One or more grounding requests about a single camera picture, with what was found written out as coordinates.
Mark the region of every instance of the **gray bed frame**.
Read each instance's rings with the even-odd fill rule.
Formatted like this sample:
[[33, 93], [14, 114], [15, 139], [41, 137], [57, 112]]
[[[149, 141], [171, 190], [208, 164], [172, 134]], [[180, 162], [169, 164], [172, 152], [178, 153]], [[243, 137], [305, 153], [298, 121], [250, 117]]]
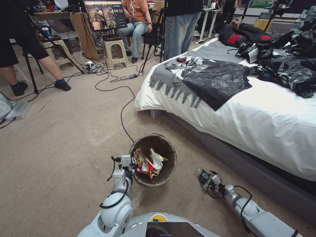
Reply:
[[218, 159], [228, 165], [250, 184], [311, 224], [316, 225], [315, 196], [272, 172], [254, 160], [248, 153], [245, 153], [210, 134], [200, 132], [178, 116], [163, 110], [150, 110], [152, 119], [158, 118], [162, 113], [167, 114], [190, 131]]

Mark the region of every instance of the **wastebasket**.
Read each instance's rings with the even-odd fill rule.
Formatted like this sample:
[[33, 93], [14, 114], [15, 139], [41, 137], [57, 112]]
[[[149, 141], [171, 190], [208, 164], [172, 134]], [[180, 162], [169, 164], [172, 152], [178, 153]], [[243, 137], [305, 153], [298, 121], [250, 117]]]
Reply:
[[167, 183], [177, 166], [177, 154], [172, 144], [163, 135], [152, 133], [137, 139], [129, 151], [130, 155], [134, 156], [134, 151], [139, 147], [146, 157], [150, 157], [149, 151], [152, 147], [162, 157], [167, 158], [168, 161], [163, 162], [159, 175], [157, 177], [154, 176], [152, 181], [147, 174], [138, 172], [133, 174], [135, 181], [146, 187], [156, 187]]

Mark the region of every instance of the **shoe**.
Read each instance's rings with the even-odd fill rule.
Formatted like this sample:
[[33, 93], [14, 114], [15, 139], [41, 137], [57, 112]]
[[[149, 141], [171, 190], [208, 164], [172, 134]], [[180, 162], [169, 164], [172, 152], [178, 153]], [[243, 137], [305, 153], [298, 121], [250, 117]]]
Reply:
[[200, 36], [200, 33], [197, 30], [195, 30], [193, 36]]
[[132, 58], [132, 63], [137, 63], [138, 58]]
[[132, 52], [129, 50], [129, 51], [126, 51], [126, 56], [132, 56]]
[[71, 87], [67, 84], [67, 83], [54, 83], [54, 87], [58, 88], [58, 89], [63, 89], [64, 91], [70, 91]]
[[11, 86], [15, 96], [23, 95], [26, 88], [27, 84], [25, 82], [18, 82], [17, 84]]

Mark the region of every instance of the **blue jeans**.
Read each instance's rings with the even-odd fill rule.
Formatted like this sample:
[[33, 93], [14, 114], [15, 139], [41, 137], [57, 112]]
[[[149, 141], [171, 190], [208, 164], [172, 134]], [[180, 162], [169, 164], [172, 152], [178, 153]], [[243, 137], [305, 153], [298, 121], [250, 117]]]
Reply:
[[165, 59], [172, 58], [189, 50], [195, 25], [201, 12], [168, 16], [165, 29]]
[[147, 24], [141, 21], [135, 21], [134, 24], [128, 23], [126, 28], [118, 29], [118, 35], [121, 36], [126, 51], [129, 51], [126, 36], [133, 33], [133, 58], [138, 58], [139, 46], [142, 42], [142, 34], [145, 34], [147, 30]]

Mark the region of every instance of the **sock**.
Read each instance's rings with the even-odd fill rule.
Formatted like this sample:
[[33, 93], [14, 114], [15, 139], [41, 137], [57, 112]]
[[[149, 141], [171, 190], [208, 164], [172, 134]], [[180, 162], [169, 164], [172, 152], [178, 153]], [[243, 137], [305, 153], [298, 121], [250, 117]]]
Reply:
[[60, 80], [57, 80], [57, 83], [58, 84], [64, 84], [64, 83], [66, 83], [66, 81], [64, 79], [60, 79]]
[[16, 83], [15, 85], [10, 85], [10, 86], [13, 90], [18, 89], [20, 87], [19, 83]]

